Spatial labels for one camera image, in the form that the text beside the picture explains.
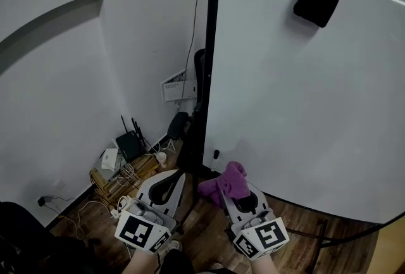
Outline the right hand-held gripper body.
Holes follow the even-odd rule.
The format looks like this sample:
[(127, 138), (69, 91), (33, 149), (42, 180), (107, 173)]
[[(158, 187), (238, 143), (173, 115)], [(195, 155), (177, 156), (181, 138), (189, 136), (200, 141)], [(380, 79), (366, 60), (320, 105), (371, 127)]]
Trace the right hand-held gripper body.
[(227, 231), (235, 249), (249, 260), (271, 254), (289, 241), (281, 217), (276, 217), (271, 208), (232, 224)]

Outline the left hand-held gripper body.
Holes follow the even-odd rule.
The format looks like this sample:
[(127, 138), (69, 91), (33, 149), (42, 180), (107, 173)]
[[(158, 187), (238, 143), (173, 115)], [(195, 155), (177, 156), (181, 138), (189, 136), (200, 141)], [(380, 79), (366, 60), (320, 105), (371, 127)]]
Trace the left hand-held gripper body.
[(129, 208), (120, 212), (115, 237), (130, 247), (156, 254), (168, 242), (176, 225), (174, 218), (132, 199)]

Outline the purple cloth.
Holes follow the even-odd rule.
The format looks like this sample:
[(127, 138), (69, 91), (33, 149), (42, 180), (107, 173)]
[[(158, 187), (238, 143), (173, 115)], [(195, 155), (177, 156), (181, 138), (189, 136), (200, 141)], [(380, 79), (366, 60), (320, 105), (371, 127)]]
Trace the purple cloth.
[(219, 208), (223, 208), (221, 193), (236, 200), (250, 196), (246, 177), (244, 167), (239, 162), (230, 161), (221, 175), (200, 183), (198, 192)]

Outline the large whiteboard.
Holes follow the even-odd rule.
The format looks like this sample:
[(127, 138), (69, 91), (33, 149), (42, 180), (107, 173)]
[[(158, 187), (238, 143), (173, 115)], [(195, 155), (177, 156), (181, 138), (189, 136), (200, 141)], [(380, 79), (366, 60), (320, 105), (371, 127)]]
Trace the large whiteboard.
[(320, 28), (297, 0), (209, 0), (203, 163), (263, 192), (387, 223), (405, 213), (405, 0), (339, 0)]

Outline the person's left forearm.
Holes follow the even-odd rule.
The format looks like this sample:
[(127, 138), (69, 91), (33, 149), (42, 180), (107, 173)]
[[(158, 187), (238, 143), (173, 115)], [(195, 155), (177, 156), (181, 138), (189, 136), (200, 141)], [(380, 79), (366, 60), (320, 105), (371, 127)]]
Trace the person's left forearm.
[(132, 259), (121, 274), (154, 274), (158, 265), (158, 255), (136, 249)]

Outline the person's right forearm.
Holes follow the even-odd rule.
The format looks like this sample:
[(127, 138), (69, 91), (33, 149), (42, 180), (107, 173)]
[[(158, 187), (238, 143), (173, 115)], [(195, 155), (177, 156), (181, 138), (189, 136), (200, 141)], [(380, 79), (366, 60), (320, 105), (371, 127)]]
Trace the person's right forearm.
[(270, 255), (251, 261), (252, 274), (280, 274)]

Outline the white power strip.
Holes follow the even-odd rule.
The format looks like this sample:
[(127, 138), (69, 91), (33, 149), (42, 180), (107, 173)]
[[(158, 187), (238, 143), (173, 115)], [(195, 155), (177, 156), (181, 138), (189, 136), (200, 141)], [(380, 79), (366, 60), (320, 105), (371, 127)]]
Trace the white power strip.
[(116, 208), (110, 211), (112, 218), (119, 219), (121, 216), (122, 211), (128, 210), (133, 202), (133, 198), (131, 196), (121, 196), (119, 198)]

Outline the white network device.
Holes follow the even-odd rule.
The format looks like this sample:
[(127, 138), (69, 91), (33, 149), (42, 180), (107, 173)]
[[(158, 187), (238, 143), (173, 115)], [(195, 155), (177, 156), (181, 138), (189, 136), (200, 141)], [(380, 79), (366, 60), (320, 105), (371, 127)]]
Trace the white network device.
[(101, 168), (103, 170), (115, 171), (117, 156), (117, 148), (107, 148), (102, 155)]

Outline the black router with antennas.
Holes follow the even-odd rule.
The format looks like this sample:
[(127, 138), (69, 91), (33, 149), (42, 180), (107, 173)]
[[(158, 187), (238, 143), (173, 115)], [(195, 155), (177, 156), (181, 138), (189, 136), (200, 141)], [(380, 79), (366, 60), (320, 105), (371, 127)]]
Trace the black router with antennas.
[(121, 120), (124, 125), (125, 133), (115, 139), (121, 155), (127, 163), (135, 161), (137, 158), (142, 157), (146, 153), (146, 141), (142, 135), (140, 127), (137, 122), (131, 118), (134, 130), (128, 131), (123, 119)]

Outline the person's black trousers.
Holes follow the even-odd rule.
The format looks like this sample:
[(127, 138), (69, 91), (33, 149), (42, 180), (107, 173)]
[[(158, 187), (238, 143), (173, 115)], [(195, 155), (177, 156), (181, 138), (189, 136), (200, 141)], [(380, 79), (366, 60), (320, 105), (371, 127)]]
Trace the person's black trousers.
[(196, 272), (187, 255), (176, 249), (170, 250), (164, 257), (159, 274), (236, 274), (226, 268), (205, 269)]

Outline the white wall cabinet box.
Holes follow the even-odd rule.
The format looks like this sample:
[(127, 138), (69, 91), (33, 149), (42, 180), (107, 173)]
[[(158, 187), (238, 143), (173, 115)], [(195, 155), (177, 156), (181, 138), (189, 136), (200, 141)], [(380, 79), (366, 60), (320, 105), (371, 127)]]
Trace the white wall cabinet box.
[(162, 103), (194, 99), (197, 97), (197, 80), (186, 79), (186, 71), (181, 70), (172, 77), (161, 82)]

